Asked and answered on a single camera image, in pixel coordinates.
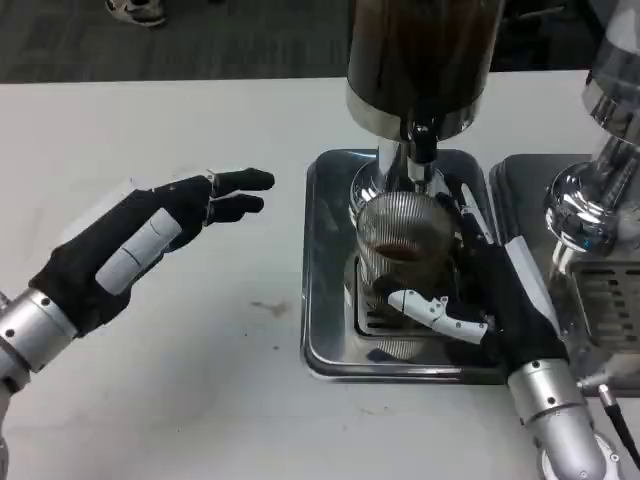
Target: silver robot wrist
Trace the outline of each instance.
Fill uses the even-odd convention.
[[[13,393],[29,382],[75,338],[64,312],[43,293],[27,289],[13,301],[0,298],[0,381]]]

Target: white tabletop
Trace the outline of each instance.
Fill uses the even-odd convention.
[[[514,153],[588,153],[600,130],[580,102],[584,78],[492,75],[476,123],[447,143],[487,170]],[[277,178],[263,214],[165,258],[121,317],[14,398],[10,478],[538,478],[504,388],[330,384],[300,362],[305,171],[325,150],[375,145],[349,118],[344,87],[0,86],[0,285],[11,295],[123,178],[249,165]],[[640,402],[622,404],[640,436]]]

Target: brown stain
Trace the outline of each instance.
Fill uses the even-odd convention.
[[[291,306],[289,305],[289,302],[286,302],[284,300],[282,300],[280,303],[277,303],[275,305],[270,305],[268,303],[258,302],[258,301],[250,302],[249,305],[251,305],[252,307],[266,310],[271,315],[273,315],[273,318],[282,318],[284,315],[286,315],[289,312],[289,310],[291,310]]]

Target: sneaker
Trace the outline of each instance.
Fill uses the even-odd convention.
[[[107,10],[116,19],[140,25],[142,27],[157,27],[167,21],[162,0],[105,0]]]

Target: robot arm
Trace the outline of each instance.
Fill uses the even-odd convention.
[[[0,428],[11,395],[75,338],[115,318],[129,304],[131,287],[166,253],[187,245],[214,222],[258,213],[270,173],[205,171],[150,190],[129,188],[92,211],[55,248],[29,288],[9,301],[0,295]],[[8,452],[0,442],[0,479]]]
[[[473,203],[459,197],[458,205]],[[401,290],[388,303],[443,335],[480,345],[499,361],[521,422],[540,447],[543,478],[620,479],[614,460],[619,457],[593,429],[553,306],[524,239],[499,246],[478,215],[458,209],[451,197],[439,200],[458,221],[466,261],[481,279],[484,310],[495,318],[495,326],[490,328],[480,312],[455,312],[446,297],[428,300]]]

